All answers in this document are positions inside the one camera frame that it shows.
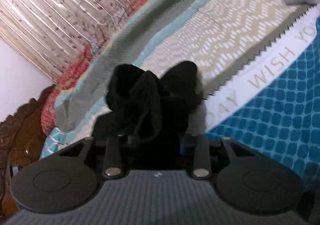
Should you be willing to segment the black pants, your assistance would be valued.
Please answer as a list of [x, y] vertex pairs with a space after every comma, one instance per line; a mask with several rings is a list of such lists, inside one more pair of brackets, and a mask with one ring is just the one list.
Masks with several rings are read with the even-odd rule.
[[191, 61], [160, 78], [130, 64], [116, 66], [105, 96], [110, 112], [96, 119], [92, 137], [127, 137], [123, 159], [133, 169], [179, 169], [181, 139], [203, 95], [198, 73]]

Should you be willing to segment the carved brown wooden headboard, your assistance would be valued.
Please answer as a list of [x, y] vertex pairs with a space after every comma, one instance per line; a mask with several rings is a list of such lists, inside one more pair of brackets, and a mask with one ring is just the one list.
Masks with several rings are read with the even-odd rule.
[[45, 88], [38, 99], [31, 98], [1, 122], [1, 223], [18, 211], [10, 193], [10, 167], [25, 167], [40, 157], [46, 135], [41, 113], [55, 86]]

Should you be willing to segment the red floral pillow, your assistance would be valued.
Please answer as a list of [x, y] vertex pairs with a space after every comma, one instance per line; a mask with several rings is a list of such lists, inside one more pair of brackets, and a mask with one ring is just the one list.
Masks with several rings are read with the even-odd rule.
[[108, 43], [111, 37], [127, 24], [129, 18], [147, 2], [148, 0], [132, 0], [125, 8], [119, 9], [98, 27], [91, 40], [85, 43], [83, 52], [57, 78], [56, 85], [49, 94], [41, 114], [41, 127], [45, 135], [48, 136], [55, 127], [54, 106], [60, 93], [76, 86], [78, 79], [87, 71], [93, 59], [100, 54], [102, 46]]

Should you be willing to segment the patterned multicolour bedsheet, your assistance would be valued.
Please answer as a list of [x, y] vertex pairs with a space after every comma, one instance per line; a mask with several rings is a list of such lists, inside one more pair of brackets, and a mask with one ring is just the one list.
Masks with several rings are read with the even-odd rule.
[[194, 62], [206, 130], [280, 161], [319, 186], [319, 7], [284, 0], [196, 0], [131, 63], [161, 76]]

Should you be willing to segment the floral pleated curtain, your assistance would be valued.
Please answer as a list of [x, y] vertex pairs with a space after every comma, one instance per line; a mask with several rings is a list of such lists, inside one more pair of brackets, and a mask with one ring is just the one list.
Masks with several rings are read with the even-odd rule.
[[1, 0], [1, 38], [56, 79], [97, 31], [131, 12], [133, 0]]

